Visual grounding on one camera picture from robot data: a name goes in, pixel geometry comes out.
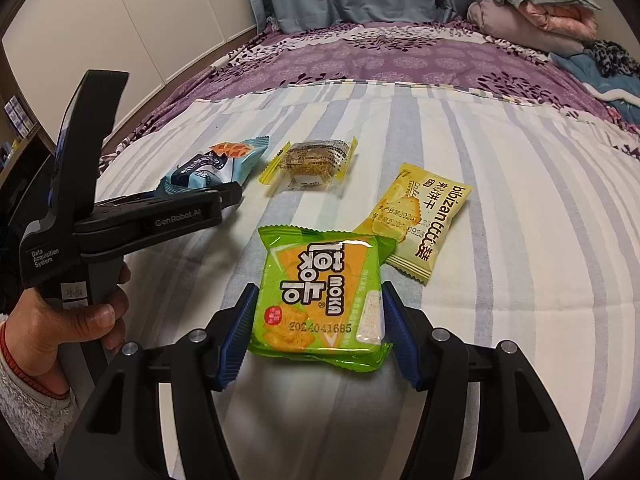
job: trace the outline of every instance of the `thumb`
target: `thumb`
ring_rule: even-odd
[[[116,313],[110,304],[58,310],[55,313],[55,335],[58,343],[79,343],[100,339],[116,324]]]

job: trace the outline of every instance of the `snack wrapper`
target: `snack wrapper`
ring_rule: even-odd
[[[396,242],[293,226],[258,228],[267,248],[249,349],[368,372],[391,345],[380,264]]]
[[[260,176],[260,182],[270,184],[281,171],[290,177],[290,187],[325,186],[344,180],[351,157],[358,145],[343,140],[306,140],[292,145],[290,142],[278,152]]]
[[[405,163],[382,200],[355,231],[398,241],[386,262],[426,283],[451,220],[472,189]]]
[[[244,184],[251,170],[269,146],[269,137],[256,137],[242,142],[219,142],[206,152],[192,156],[167,173],[156,196],[176,194],[227,182]]]

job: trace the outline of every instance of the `white wall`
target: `white wall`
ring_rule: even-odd
[[[248,0],[27,0],[2,43],[53,140],[89,68],[130,73],[119,128],[195,61],[255,26]]]
[[[631,56],[640,60],[640,43],[613,0],[595,1],[602,7],[602,10],[596,12],[598,38],[621,44]]]
[[[89,68],[130,73],[119,123],[162,88],[122,0],[27,0],[2,43],[22,92],[54,141]]]

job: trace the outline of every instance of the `finger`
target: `finger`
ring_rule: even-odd
[[[122,345],[122,343],[124,343],[126,333],[127,329],[125,327],[124,320],[117,320],[111,331],[107,335],[102,337],[102,346],[104,346],[107,350],[115,350],[117,347]]]
[[[122,264],[122,268],[120,269],[120,275],[118,277],[118,284],[124,285],[131,279],[131,271],[129,270],[129,266],[127,264]]]
[[[116,319],[124,316],[129,309],[129,298],[120,287],[117,287],[116,290],[107,296],[106,303],[109,303],[113,307]]]
[[[57,344],[100,339],[116,324],[116,312],[110,304],[57,310],[50,318],[50,334]]]

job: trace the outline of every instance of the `yellow biscuit package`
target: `yellow biscuit package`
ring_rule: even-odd
[[[258,233],[267,259],[249,350],[376,370],[391,347],[383,342],[380,263],[396,242],[293,226]]]
[[[355,231],[396,240],[398,245],[386,262],[426,283],[451,220],[472,189],[405,163]]]

